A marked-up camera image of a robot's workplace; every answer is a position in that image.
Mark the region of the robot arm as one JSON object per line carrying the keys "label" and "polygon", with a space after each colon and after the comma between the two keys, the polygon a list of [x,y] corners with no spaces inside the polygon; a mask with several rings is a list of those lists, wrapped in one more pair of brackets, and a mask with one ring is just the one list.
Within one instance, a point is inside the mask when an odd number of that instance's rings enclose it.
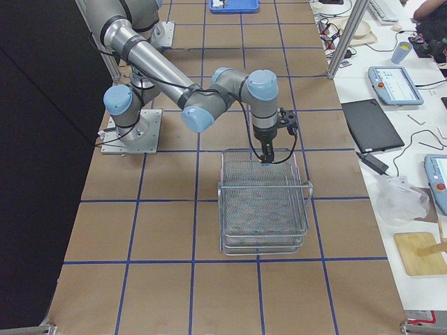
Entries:
{"label": "robot arm", "polygon": [[254,137],[260,142],[264,163],[274,163],[273,139],[277,136],[277,76],[271,70],[250,74],[233,68],[218,68],[208,89],[190,80],[165,58],[151,39],[159,24],[161,1],[78,1],[78,7],[94,44],[102,53],[116,55],[130,64],[133,78],[128,86],[109,89],[104,95],[108,112],[123,135],[139,119],[133,99],[141,89],[148,103],[160,92],[176,103],[182,121],[202,133],[237,101],[250,107]]}
{"label": "robot arm", "polygon": [[159,22],[159,10],[162,0],[135,0],[128,1],[131,11],[133,30],[142,37],[150,40],[154,26]]}

